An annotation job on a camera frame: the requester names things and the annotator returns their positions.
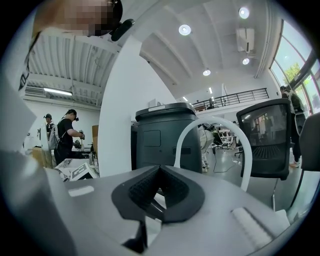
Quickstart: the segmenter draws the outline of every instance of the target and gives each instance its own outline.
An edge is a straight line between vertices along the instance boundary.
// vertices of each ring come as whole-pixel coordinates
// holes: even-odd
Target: ceiling light
[[[241,7],[240,10],[239,10],[239,15],[240,15],[240,18],[242,19],[246,19],[249,17],[249,10],[246,8],[246,7]]]
[[[55,94],[63,94],[63,95],[69,95],[72,96],[71,92],[64,91],[64,90],[55,90],[55,89],[50,89],[50,88],[43,88],[46,92],[49,93],[55,93]]]
[[[179,33],[180,33],[181,35],[183,35],[183,36],[187,36],[187,35],[189,35],[189,34],[191,33],[191,28],[190,28],[188,25],[186,25],[186,24],[181,25],[181,26],[179,27]]]
[[[207,70],[205,70],[204,72],[203,72],[203,75],[204,76],[209,76],[211,74],[211,71],[209,70],[209,69],[207,69]]]
[[[243,64],[243,65],[247,65],[249,62],[250,62],[250,59],[245,58],[245,59],[242,61],[242,64]]]

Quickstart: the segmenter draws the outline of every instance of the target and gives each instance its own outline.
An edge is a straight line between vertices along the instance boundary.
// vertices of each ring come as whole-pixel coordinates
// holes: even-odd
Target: white ceiling
[[[255,28],[257,15],[243,20],[238,10],[247,6],[254,13],[258,1],[262,0],[122,0],[122,20],[136,21],[130,33],[138,31],[145,38],[140,55],[179,98],[208,89],[208,83],[220,86],[230,71],[238,76],[255,73],[259,59],[242,65],[244,55],[237,50],[236,29]],[[157,8],[161,8],[160,15],[152,15]],[[179,34],[182,24],[191,27],[190,35]],[[73,36],[47,29],[31,54],[28,85],[72,91],[72,97],[53,93],[47,97],[100,106],[113,63],[130,33],[111,42],[110,35]],[[256,40],[257,48],[262,48],[262,38]],[[204,77],[207,68],[212,73]]]

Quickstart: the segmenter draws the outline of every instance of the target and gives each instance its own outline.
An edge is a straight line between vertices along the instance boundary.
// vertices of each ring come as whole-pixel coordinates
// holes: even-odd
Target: black trash bin
[[[175,164],[177,142],[187,125],[198,119],[187,103],[172,103],[140,110],[138,122],[136,168]],[[193,128],[182,143],[180,166],[202,172],[198,128]]]

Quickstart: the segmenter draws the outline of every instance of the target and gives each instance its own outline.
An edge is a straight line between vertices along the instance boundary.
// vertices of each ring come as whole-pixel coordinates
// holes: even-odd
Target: black metal railing
[[[247,90],[239,93],[217,97],[214,99],[210,98],[201,102],[193,103],[192,105],[194,109],[199,112],[263,99],[269,99],[267,88]]]

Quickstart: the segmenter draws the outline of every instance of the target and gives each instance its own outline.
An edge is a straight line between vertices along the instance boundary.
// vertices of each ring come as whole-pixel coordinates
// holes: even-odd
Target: white tube
[[[192,123],[190,123],[186,128],[184,128],[184,130],[182,131],[178,139],[178,143],[176,145],[174,167],[180,168],[182,142],[184,141],[188,132],[190,132],[194,127],[204,123],[222,124],[225,127],[229,128],[232,132],[234,132],[234,134],[241,141],[243,146],[243,151],[245,154],[245,164],[244,164],[244,170],[243,170],[243,178],[241,182],[241,189],[244,191],[247,191],[250,175],[251,175],[251,168],[252,168],[252,151],[251,151],[249,140],[247,139],[244,132],[238,126],[221,117],[210,116],[210,117],[199,118],[196,121],[193,121]]]

